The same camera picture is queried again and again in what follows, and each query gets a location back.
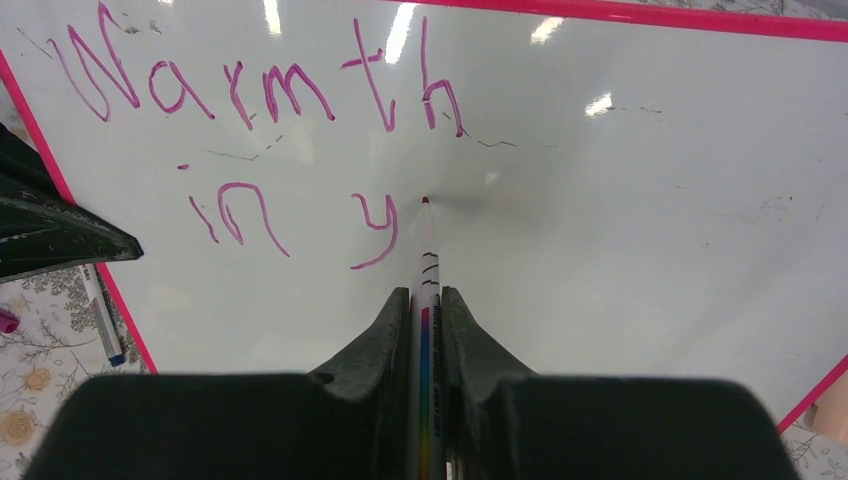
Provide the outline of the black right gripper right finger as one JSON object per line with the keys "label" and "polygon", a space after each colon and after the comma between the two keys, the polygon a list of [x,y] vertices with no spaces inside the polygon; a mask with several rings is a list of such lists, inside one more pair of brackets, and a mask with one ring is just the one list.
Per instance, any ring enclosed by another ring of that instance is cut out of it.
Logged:
{"label": "black right gripper right finger", "polygon": [[479,325],[455,287],[442,289],[441,333],[446,448],[454,477],[505,479],[511,473],[510,433],[498,385],[535,372]]}

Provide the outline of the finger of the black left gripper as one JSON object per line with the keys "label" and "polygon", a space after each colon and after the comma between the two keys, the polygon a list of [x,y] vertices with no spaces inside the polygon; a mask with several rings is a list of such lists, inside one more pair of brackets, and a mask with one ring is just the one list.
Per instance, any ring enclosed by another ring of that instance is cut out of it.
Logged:
{"label": "finger of the black left gripper", "polygon": [[40,155],[1,128],[2,282],[142,256],[135,237],[62,199]]}

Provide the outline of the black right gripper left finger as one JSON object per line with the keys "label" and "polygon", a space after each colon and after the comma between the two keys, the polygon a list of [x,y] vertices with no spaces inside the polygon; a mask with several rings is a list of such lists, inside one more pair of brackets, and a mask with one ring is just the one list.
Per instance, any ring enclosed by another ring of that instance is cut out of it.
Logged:
{"label": "black right gripper left finger", "polygon": [[410,292],[308,376],[322,389],[319,465],[329,478],[403,479],[409,416]]}

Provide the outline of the magenta marker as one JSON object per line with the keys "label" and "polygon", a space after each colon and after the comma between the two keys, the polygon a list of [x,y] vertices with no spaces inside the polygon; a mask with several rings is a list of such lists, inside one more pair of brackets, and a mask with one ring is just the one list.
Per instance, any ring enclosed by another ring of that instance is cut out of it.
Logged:
{"label": "magenta marker", "polygon": [[410,308],[409,477],[444,479],[439,256],[432,202],[427,197],[421,201],[418,232],[423,246]]}

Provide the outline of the magenta marker cap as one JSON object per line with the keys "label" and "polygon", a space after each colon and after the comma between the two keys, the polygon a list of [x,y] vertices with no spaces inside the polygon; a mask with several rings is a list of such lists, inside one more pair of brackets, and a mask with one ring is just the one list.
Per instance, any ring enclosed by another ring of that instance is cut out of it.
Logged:
{"label": "magenta marker cap", "polygon": [[20,320],[13,314],[0,311],[0,331],[2,334],[11,334],[17,331]]}

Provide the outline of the pink framed whiteboard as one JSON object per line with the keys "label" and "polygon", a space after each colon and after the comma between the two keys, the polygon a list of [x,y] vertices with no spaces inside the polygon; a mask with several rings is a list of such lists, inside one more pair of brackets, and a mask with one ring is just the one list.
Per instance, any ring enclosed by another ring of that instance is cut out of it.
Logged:
{"label": "pink framed whiteboard", "polygon": [[847,25],[609,1],[5,1],[1,75],[160,372],[307,370],[416,277],[540,373],[847,353]]}

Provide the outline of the blue capped marker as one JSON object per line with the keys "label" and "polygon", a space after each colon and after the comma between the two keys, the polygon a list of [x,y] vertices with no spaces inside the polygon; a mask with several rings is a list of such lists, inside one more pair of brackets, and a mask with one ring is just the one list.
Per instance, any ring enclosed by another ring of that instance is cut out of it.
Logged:
{"label": "blue capped marker", "polygon": [[82,265],[80,272],[87,295],[87,306],[94,316],[109,364],[112,367],[121,366],[126,362],[126,356],[105,302],[96,269],[93,265]]}

